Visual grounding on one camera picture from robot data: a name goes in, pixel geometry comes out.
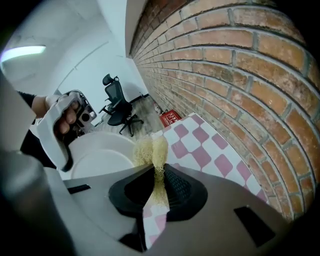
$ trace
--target chair backrest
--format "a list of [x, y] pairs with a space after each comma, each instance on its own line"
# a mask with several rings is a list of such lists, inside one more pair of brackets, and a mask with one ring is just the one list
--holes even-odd
[[104, 90], [112, 104], [116, 104], [119, 100], [124, 103], [127, 102], [119, 81], [113, 81], [107, 85]]

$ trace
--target fluorescent light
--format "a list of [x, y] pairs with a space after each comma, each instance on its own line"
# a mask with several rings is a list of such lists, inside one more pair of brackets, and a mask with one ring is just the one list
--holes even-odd
[[2, 63], [12, 58], [24, 56], [24, 55], [41, 54], [44, 52], [45, 49], [46, 47], [43, 45], [12, 48], [12, 49], [6, 50], [1, 55], [0, 62]]

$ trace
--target checkered tablecloth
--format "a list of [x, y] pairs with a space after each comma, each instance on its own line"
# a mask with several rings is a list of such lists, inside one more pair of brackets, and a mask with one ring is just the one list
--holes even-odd
[[[196, 113], [191, 113], [152, 135], [164, 136], [168, 142], [167, 163], [187, 167], [231, 180], [267, 201], [264, 191], [238, 153]], [[143, 209], [145, 242], [150, 248], [166, 226], [169, 208], [157, 205], [151, 196]]]

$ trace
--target chair base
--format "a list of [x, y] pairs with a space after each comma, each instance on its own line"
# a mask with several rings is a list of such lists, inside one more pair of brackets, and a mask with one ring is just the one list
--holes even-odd
[[121, 130], [119, 131], [119, 133], [122, 135], [122, 131], [128, 126], [128, 129], [129, 129], [129, 132], [130, 132], [130, 136], [133, 137], [134, 134], [132, 133], [131, 131], [131, 124], [133, 123], [137, 123], [137, 122], [140, 122], [141, 124], [144, 123], [144, 121], [142, 121], [141, 119], [137, 119], [137, 120], [134, 120], [134, 118], [138, 118], [138, 116], [136, 114], [134, 114], [133, 116], [131, 116], [129, 118], [129, 120], [126, 120], [124, 126], [121, 128]]

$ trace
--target office chair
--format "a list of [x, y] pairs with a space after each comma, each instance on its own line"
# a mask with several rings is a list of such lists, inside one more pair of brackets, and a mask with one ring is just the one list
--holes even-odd
[[110, 126], [119, 126], [121, 124], [124, 124], [124, 126], [121, 128], [119, 132], [120, 134], [122, 134], [121, 132], [128, 126], [130, 135], [131, 137], [133, 137], [134, 134], [131, 130], [131, 124], [137, 122], [143, 124], [144, 121], [142, 121], [141, 119], [134, 120], [138, 117], [136, 114], [131, 116], [131, 111], [133, 107], [129, 102], [126, 101], [119, 82], [119, 78], [117, 76], [115, 78], [111, 78], [110, 74], [108, 74], [103, 78], [102, 83], [106, 85], [104, 90], [109, 97], [107, 100], [111, 102], [111, 105], [108, 105], [108, 110], [106, 109], [107, 106], [105, 105], [99, 111], [99, 113], [104, 111], [111, 116], [107, 122]]

